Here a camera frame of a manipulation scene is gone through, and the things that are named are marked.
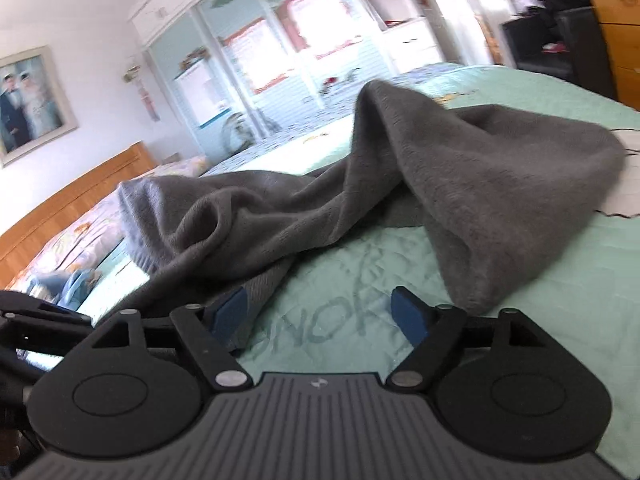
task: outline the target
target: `ribbed rubber surface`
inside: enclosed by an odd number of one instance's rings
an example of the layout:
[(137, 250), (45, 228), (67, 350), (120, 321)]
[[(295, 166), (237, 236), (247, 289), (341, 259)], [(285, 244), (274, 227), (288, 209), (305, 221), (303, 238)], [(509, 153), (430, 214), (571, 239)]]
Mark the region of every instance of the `ribbed rubber surface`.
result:
[(419, 396), (372, 374), (267, 374), (216, 397), (197, 425), (156, 452), (118, 462), (48, 453), (20, 480), (614, 480), (596, 456), (502, 462), (449, 435)]

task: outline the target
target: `drawer knob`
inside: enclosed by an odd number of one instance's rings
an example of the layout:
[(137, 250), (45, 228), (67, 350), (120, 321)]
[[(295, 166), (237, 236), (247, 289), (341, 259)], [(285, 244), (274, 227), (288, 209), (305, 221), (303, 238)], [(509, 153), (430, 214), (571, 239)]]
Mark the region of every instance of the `drawer knob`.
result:
[(638, 0), (620, 0), (626, 7), (633, 7), (638, 4)]

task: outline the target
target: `gray blanket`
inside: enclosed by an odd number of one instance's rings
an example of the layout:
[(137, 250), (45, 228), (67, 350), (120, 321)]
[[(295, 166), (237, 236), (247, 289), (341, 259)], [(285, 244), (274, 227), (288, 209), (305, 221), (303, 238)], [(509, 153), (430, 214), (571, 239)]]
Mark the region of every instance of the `gray blanket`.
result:
[(248, 309), (225, 341), (242, 348), (296, 255), (375, 214), (390, 226), (423, 224), (452, 301), (481, 314), (562, 253), (624, 158), (595, 124), (495, 105), (450, 111), (373, 81), (356, 104), (351, 154), (310, 175), (121, 184), (129, 254), (152, 276), (117, 309), (163, 316), (244, 285)]

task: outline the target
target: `framed picture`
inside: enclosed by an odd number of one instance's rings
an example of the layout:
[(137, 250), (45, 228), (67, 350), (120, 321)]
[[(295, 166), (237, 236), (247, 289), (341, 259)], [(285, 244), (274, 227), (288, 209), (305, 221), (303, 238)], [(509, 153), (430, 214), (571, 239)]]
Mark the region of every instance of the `framed picture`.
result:
[(47, 47), (0, 59), (0, 166), (77, 127)]

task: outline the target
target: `black furniture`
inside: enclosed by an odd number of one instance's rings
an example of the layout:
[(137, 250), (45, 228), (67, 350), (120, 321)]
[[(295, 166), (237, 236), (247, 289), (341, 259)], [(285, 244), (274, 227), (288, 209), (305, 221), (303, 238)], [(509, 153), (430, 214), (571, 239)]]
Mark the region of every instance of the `black furniture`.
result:
[(516, 67), (557, 77), (616, 99), (607, 44), (593, 7), (564, 10), (555, 18), (569, 52), (542, 52), (547, 43), (556, 43), (558, 39), (538, 14), (502, 24)]

